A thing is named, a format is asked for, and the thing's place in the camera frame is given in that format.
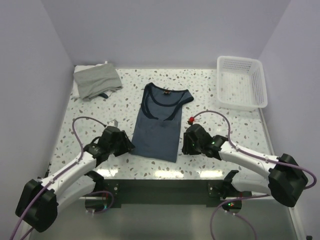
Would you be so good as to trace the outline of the blue printed tank top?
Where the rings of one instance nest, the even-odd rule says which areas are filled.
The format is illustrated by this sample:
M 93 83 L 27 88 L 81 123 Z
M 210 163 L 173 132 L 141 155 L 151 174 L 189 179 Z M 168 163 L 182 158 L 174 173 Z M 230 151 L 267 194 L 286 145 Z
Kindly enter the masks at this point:
M 189 90 L 170 90 L 148 83 L 143 90 L 132 136 L 134 156 L 175 163 L 182 110 L 194 100 Z

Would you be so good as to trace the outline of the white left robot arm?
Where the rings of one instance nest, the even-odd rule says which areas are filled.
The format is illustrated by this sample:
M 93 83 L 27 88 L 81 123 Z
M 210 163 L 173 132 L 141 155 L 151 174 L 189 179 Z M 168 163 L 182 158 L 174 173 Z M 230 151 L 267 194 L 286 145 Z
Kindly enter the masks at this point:
M 58 213 L 80 197 L 105 194 L 104 177 L 94 169 L 110 155 L 118 157 L 134 148 L 125 131 L 107 126 L 69 164 L 46 178 L 27 182 L 15 214 L 36 231 L 46 231 Z

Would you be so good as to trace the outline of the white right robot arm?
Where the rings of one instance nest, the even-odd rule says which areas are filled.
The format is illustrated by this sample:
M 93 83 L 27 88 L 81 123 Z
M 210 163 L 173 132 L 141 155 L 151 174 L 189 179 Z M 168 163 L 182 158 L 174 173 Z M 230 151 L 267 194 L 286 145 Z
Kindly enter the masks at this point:
M 308 183 L 303 169 L 292 156 L 278 157 L 241 147 L 225 136 L 211 136 L 199 124 L 191 125 L 184 132 L 182 152 L 185 155 L 203 154 L 252 171 L 254 174 L 247 179 L 230 179 L 223 183 L 223 192 L 230 197 L 245 191 L 263 193 L 292 208 Z

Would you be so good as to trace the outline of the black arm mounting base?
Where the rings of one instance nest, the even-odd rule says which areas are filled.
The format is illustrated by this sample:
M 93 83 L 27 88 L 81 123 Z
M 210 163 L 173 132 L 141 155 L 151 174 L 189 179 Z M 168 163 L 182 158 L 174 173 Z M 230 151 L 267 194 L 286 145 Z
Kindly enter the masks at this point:
M 87 210 L 101 211 L 122 205 L 205 205 L 216 207 L 227 198 L 249 197 L 250 191 L 238 191 L 227 180 L 183 179 L 105 179 L 94 190 L 108 191 L 86 196 Z

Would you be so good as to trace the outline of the grey folded tank top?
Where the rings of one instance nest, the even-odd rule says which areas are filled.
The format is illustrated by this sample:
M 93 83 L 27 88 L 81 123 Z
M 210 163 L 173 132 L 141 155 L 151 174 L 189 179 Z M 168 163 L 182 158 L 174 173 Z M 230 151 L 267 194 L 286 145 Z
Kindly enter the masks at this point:
M 123 88 L 120 76 L 112 63 L 105 61 L 96 65 L 77 65 L 73 73 L 72 98 L 91 101 L 106 92 Z

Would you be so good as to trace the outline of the white plastic laundry basket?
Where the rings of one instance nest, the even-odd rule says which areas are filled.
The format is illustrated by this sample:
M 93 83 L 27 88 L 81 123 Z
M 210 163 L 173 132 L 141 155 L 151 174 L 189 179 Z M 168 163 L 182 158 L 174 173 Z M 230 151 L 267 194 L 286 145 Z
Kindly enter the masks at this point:
M 264 68 L 259 60 L 219 56 L 216 70 L 216 96 L 221 107 L 253 111 L 268 105 Z

